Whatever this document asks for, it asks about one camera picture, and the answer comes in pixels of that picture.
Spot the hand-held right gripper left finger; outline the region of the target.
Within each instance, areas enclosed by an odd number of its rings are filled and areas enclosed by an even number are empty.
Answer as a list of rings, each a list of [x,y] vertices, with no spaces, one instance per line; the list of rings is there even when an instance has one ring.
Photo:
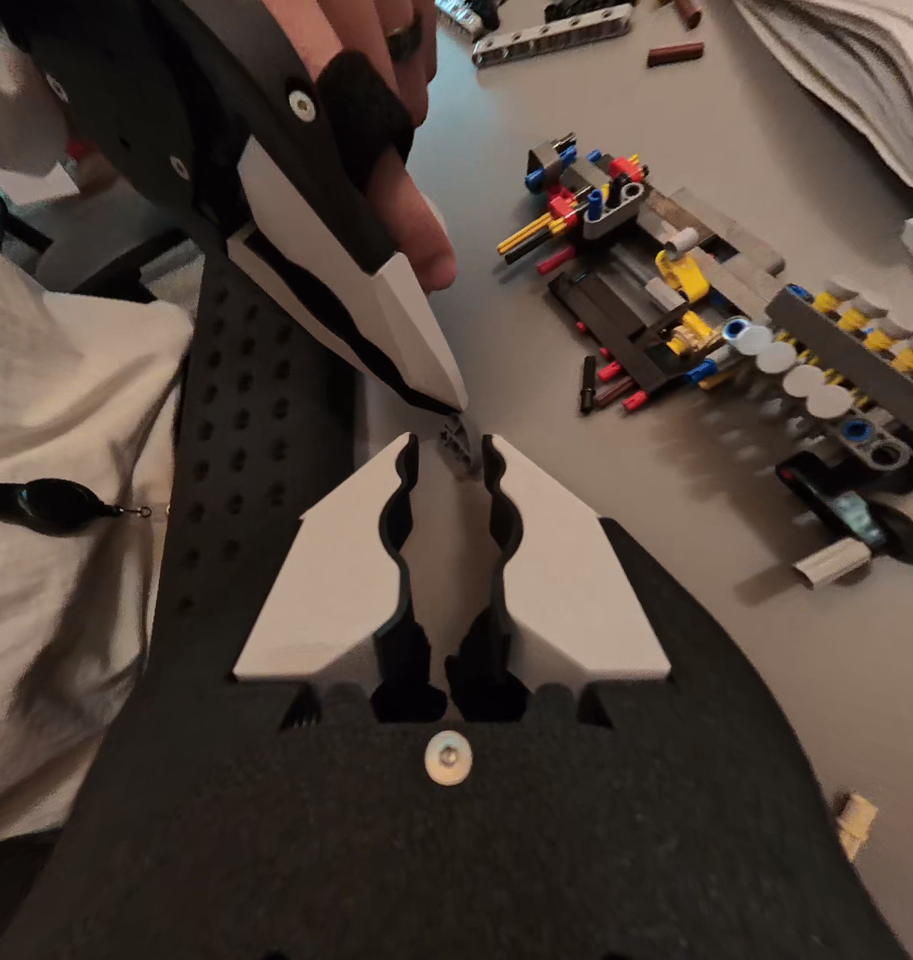
[[[418,439],[403,433],[301,515],[236,681],[296,681],[315,697],[355,685],[381,722],[446,714],[402,555],[418,474]]]

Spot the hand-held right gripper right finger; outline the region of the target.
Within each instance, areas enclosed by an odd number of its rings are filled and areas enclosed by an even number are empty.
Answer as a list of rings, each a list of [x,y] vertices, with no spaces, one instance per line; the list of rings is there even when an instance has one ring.
[[[517,722],[535,693],[665,682],[671,662],[604,518],[499,435],[482,438],[498,548],[487,606],[446,658],[468,722]]]

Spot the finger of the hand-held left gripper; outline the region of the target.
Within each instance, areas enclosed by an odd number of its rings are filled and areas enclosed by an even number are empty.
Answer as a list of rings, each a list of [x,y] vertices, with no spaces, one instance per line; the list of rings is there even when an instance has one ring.
[[[341,298],[312,272],[283,256],[258,228],[249,226],[234,234],[227,241],[227,253],[277,306],[356,370],[376,378],[412,407],[442,415],[461,411],[459,399],[408,383],[391,356],[358,329]]]
[[[313,273],[347,306],[358,330],[381,347],[412,386],[467,406],[463,378],[406,256],[351,190],[324,191],[344,238],[250,137],[237,164],[253,227],[284,257]]]

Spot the dark grey triangular lego piece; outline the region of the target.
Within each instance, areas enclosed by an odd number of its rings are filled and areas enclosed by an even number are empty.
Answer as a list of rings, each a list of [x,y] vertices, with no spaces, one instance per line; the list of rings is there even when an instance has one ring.
[[[454,476],[463,479],[479,474],[479,438],[460,414],[444,417],[439,431],[439,449]]]

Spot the lego car chassis assembly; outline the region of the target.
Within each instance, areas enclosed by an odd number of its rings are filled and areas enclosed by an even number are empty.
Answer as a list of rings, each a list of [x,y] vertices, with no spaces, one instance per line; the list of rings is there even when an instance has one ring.
[[[581,152],[574,133],[532,147],[541,214],[497,246],[537,273],[595,357],[594,412],[680,389],[739,389],[784,423],[773,471],[832,542],[794,564],[810,589],[878,556],[913,565],[913,328],[845,277],[815,293],[785,258],[637,153]]]

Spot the white lego instruction booklet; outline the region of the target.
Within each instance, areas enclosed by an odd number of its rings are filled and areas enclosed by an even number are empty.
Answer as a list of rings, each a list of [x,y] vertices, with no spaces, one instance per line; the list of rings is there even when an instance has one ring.
[[[737,1],[786,71],[913,189],[913,1]],[[902,242],[913,260],[913,217]]]

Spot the tan lego pin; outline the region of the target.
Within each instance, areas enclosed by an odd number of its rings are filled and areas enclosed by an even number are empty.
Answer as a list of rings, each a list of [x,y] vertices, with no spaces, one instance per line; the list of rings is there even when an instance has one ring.
[[[846,796],[836,817],[836,837],[848,862],[854,863],[869,842],[879,808],[861,794]]]

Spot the person's left hand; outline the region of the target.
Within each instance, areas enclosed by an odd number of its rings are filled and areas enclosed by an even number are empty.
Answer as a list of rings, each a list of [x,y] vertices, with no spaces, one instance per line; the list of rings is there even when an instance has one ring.
[[[434,2],[265,1],[263,5],[294,46],[314,80],[344,50],[367,57],[404,106],[415,128],[425,122],[430,85],[438,72]],[[423,34],[415,53],[398,64],[387,38],[420,15]],[[375,162],[365,196],[408,259],[424,293],[449,288],[458,265],[435,210],[411,178],[406,162],[388,145]]]

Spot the person's white shirt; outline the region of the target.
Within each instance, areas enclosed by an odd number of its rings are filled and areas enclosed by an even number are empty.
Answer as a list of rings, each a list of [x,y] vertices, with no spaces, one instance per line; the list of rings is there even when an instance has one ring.
[[[64,825],[151,646],[192,320],[47,292],[0,253],[0,484],[149,508],[54,536],[0,520],[0,843]]]

